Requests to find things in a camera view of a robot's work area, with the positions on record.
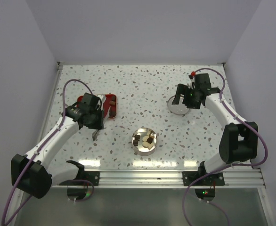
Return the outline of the dark round chocolate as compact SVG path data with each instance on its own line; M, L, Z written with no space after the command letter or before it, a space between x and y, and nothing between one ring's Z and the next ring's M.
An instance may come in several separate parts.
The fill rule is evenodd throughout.
M147 139L147 142L151 144L151 143L153 142L153 139L152 139L151 137L149 137L149 138Z

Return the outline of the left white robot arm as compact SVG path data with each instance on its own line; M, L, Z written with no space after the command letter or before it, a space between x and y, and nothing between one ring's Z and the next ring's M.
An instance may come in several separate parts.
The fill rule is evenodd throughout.
M64 144L81 128L104 128L105 95L85 93L80 102L68 106L53 129L25 155L16 154L11 160L12 185L35 198L42 198L52 186L71 181L87 184L84 166L67 161L61 170L48 172L50 163Z

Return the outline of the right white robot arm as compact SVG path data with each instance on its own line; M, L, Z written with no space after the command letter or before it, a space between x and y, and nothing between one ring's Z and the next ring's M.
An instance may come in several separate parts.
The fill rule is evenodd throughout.
M197 179L203 185L214 179L213 173L219 173L232 163L254 159L258 150L258 125L248 122L223 98L220 88L211 85L207 73L191 75L191 83L178 84L173 105L183 104L187 109L200 109L205 106L216 117L223 128L219 143L219 152L209 160L200 163Z

